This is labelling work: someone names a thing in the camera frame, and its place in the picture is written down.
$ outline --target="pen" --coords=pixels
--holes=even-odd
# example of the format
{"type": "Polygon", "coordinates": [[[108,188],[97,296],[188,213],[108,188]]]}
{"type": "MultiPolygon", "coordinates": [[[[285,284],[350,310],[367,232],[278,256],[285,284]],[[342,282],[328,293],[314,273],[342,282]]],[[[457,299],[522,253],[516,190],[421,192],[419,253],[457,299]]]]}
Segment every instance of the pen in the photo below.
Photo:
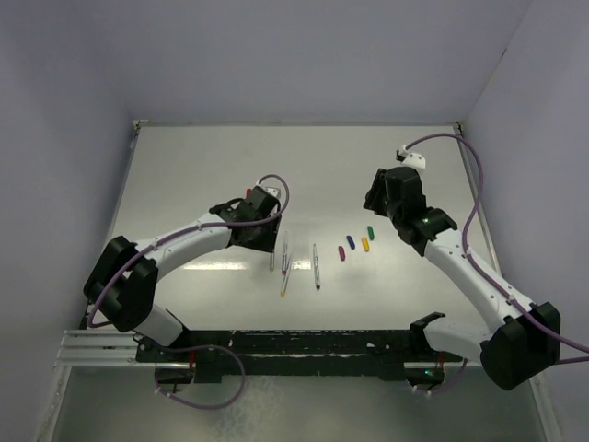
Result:
{"type": "MultiPolygon", "coordinates": [[[[274,189],[273,187],[266,187],[265,189],[270,195],[276,199],[280,199],[280,189],[274,189]]],[[[274,248],[272,248],[272,251],[270,252],[270,271],[274,271],[274,248]]]]}
{"type": "Polygon", "coordinates": [[[286,267],[288,266],[288,232],[284,232],[283,243],[283,274],[286,274],[286,267]]]}
{"type": "Polygon", "coordinates": [[[321,280],[319,279],[319,257],[317,256],[317,244],[313,244],[313,270],[315,271],[315,288],[321,288],[321,280]]]}
{"type": "Polygon", "coordinates": [[[291,269],[293,268],[293,254],[288,257],[288,264],[286,266],[286,274],[284,275],[283,287],[280,290],[280,296],[286,295],[286,286],[288,285],[288,278],[291,275],[291,269]]]}

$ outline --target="blue marker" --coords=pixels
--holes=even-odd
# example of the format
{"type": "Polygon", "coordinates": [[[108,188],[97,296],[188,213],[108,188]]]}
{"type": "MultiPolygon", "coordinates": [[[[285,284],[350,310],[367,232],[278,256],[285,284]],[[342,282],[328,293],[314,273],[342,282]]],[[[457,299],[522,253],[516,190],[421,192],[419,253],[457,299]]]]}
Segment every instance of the blue marker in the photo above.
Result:
{"type": "Polygon", "coordinates": [[[353,239],[350,235],[348,235],[346,237],[348,239],[348,242],[350,243],[350,249],[354,250],[356,248],[356,245],[353,243],[353,239]]]}

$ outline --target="silver pen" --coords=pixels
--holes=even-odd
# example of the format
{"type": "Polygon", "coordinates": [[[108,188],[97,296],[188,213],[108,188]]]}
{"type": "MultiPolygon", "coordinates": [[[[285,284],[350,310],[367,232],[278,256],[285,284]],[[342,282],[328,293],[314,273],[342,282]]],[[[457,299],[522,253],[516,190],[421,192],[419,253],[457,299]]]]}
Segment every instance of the silver pen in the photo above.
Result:
{"type": "Polygon", "coordinates": [[[313,244],[313,270],[315,271],[315,288],[321,288],[321,280],[319,279],[319,257],[317,256],[317,244],[313,244]]]}
{"type": "Polygon", "coordinates": [[[286,268],[288,267],[288,232],[284,232],[284,243],[283,243],[283,274],[286,274],[286,268]]]}
{"type": "Polygon", "coordinates": [[[293,254],[288,257],[288,263],[286,264],[286,273],[284,274],[283,286],[280,289],[280,297],[286,295],[286,287],[288,286],[288,278],[291,276],[291,269],[293,268],[293,254]]]}

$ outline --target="white wall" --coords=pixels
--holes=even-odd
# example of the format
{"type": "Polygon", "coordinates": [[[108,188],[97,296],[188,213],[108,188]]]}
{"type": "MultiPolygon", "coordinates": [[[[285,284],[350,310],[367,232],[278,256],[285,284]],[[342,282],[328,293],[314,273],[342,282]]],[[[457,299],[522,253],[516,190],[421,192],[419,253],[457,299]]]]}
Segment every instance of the white wall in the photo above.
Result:
{"type": "MultiPolygon", "coordinates": [[[[507,279],[589,343],[589,2],[536,0],[465,127],[507,279]]],[[[562,348],[563,356],[573,351],[562,348]]],[[[589,365],[548,370],[567,440],[587,439],[589,365]]]]}
{"type": "Polygon", "coordinates": [[[134,118],[453,122],[530,0],[69,0],[134,118]]]}
{"type": "Polygon", "coordinates": [[[83,313],[130,117],[60,0],[0,4],[0,440],[31,440],[61,334],[83,313]]]}

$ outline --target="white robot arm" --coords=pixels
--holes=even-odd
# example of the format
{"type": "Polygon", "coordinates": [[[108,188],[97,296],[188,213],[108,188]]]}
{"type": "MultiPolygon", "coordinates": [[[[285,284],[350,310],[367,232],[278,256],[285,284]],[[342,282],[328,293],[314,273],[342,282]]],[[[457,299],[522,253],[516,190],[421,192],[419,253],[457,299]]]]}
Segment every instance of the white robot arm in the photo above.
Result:
{"type": "Polygon", "coordinates": [[[100,310],[120,332],[134,330],[160,345],[172,345],[186,329],[154,304],[157,282],[186,262],[229,246],[272,253],[288,193],[285,198],[281,208],[272,192],[257,185],[245,199],[218,204],[165,235],[136,243],[125,237],[112,239],[84,286],[84,294],[95,304],[88,327],[103,325],[92,321],[100,310]]]}
{"type": "Polygon", "coordinates": [[[387,216],[399,237],[444,272],[477,309],[485,328],[455,322],[433,313],[411,324],[417,342],[426,349],[446,351],[481,362],[491,379],[510,390],[559,360],[559,342],[540,331],[515,308],[516,300],[534,319],[560,333],[560,314],[549,303],[537,306],[512,288],[472,250],[464,250],[462,233],[443,210],[428,207],[422,193],[420,173],[424,159],[413,154],[418,168],[406,163],[390,170],[379,169],[366,194],[364,208],[387,216]],[[477,272],[468,258],[506,293],[506,298],[477,272]]]}

